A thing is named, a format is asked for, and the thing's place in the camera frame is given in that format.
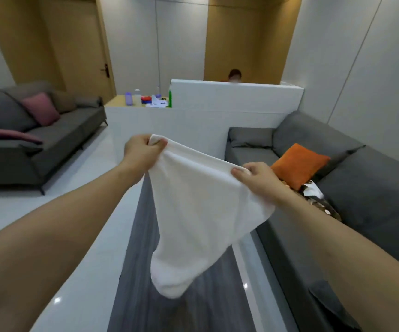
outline gray seat cushion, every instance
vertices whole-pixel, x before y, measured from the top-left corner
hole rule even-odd
[[[399,261],[399,162],[365,147],[319,184],[344,223]]]
[[[79,126],[65,124],[61,120],[48,127],[33,129],[29,134],[38,136],[44,141],[43,151],[31,158],[42,177],[50,173],[84,141]]]
[[[265,162],[267,165],[271,166],[278,158],[279,157],[270,149],[232,148],[230,143],[227,143],[225,149],[225,160],[239,166],[248,162]]]
[[[34,96],[35,94],[41,92],[50,93],[51,91],[53,91],[53,87],[48,81],[39,80],[2,89],[1,91],[8,94],[13,99],[21,101],[22,99]]]
[[[103,108],[78,108],[75,111],[61,115],[60,123],[80,126],[84,138],[90,136],[105,120]]]
[[[333,331],[323,308],[308,291],[324,276],[295,221],[277,208],[256,231],[300,331]]]
[[[38,123],[8,95],[0,92],[0,129],[26,131]]]
[[[330,157],[363,145],[299,111],[289,114],[276,129],[273,150],[282,156],[295,143]]]

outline sofa armrest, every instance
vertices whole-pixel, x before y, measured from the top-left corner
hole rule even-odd
[[[0,184],[41,185],[44,178],[31,161],[31,156],[41,150],[30,142],[0,140]]]
[[[93,107],[98,108],[104,105],[102,97],[98,96],[77,96],[75,98],[76,107],[85,108]]]
[[[42,146],[22,140],[0,140],[0,150],[18,149],[29,156],[42,151]]]

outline door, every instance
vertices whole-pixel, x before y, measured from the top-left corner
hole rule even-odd
[[[112,99],[96,1],[42,0],[42,13],[67,91]]]

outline purple container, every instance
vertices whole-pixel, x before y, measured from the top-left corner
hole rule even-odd
[[[130,92],[125,93],[125,104],[127,106],[133,106],[133,98]]]

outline plastic bottle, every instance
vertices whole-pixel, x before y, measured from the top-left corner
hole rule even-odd
[[[133,106],[133,97],[130,92],[125,93],[125,104],[127,106]]]
[[[141,91],[139,89],[136,89],[135,94],[133,95],[133,105],[134,106],[142,106]]]
[[[171,108],[171,85],[169,87],[169,105],[167,107]]]

